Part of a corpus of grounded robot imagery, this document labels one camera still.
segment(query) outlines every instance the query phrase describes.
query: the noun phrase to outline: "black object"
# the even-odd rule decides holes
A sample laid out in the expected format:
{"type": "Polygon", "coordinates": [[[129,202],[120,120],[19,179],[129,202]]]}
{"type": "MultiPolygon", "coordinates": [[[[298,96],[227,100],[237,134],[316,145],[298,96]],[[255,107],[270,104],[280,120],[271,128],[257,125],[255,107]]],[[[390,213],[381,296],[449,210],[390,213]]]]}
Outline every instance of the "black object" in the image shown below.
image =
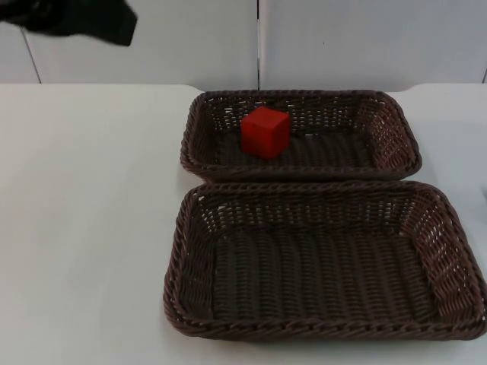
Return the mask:
{"type": "Polygon", "coordinates": [[[49,36],[84,34],[130,46],[137,15],[125,0],[13,0],[0,5],[0,21],[49,36]]]}

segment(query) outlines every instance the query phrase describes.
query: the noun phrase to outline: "woven basket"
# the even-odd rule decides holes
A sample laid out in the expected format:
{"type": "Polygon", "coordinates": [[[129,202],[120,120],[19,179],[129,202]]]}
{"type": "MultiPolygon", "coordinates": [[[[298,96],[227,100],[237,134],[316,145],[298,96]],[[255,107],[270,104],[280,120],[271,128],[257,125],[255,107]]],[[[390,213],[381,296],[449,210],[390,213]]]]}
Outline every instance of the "woven basket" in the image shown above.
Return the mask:
{"type": "Polygon", "coordinates": [[[184,199],[164,307],[204,338],[466,340],[486,330],[486,295],[431,186],[233,183],[184,199]]]}
{"type": "Polygon", "coordinates": [[[418,145],[394,99],[369,90],[216,91],[195,99],[181,164],[209,182],[402,179],[421,167],[418,145]],[[240,149],[240,121],[258,106],[291,115],[278,158],[240,149]]]}

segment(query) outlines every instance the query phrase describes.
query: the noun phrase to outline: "wicker basket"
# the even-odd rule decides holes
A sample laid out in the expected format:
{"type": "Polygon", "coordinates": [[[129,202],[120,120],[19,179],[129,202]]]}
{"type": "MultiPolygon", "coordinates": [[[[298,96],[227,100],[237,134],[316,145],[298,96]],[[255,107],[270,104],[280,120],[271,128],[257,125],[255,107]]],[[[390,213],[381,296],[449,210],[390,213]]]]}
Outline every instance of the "wicker basket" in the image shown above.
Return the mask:
{"type": "Polygon", "coordinates": [[[231,183],[184,199],[164,307],[205,338],[466,340],[485,332],[486,295],[431,186],[231,183]]]}
{"type": "Polygon", "coordinates": [[[209,182],[402,179],[421,167],[418,145],[394,99],[369,90],[217,91],[193,102],[181,163],[209,182]],[[240,149],[240,121],[258,106],[291,115],[278,158],[240,149]]]}

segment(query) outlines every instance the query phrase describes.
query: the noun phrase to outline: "woven texture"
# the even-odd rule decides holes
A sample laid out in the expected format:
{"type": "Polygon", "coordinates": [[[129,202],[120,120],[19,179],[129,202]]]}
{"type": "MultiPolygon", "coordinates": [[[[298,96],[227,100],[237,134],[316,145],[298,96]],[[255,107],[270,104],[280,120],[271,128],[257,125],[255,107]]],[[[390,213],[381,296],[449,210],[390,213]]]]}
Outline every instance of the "woven texture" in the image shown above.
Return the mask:
{"type": "Polygon", "coordinates": [[[431,186],[229,183],[184,199],[164,308],[205,338],[447,340],[485,332],[486,297],[431,186]]]}
{"type": "Polygon", "coordinates": [[[181,164],[209,182],[402,179],[421,163],[399,105],[369,90],[203,93],[181,149],[181,164]],[[291,116],[290,146],[274,160],[240,148],[240,121],[262,105],[291,116]]]}

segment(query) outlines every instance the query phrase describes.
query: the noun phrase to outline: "white wall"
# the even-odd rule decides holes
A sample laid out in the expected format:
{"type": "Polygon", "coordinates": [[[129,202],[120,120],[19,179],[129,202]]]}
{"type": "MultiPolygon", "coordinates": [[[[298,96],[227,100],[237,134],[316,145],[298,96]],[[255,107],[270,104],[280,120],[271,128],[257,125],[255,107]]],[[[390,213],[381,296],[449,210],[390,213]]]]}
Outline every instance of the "white wall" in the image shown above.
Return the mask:
{"type": "Polygon", "coordinates": [[[0,24],[0,83],[37,83],[37,76],[21,30],[0,24]]]}
{"type": "Polygon", "coordinates": [[[261,0],[264,88],[482,82],[486,0],[261,0]]]}
{"type": "Polygon", "coordinates": [[[82,36],[28,36],[46,83],[257,86],[255,0],[129,0],[138,26],[127,49],[82,36]]]}

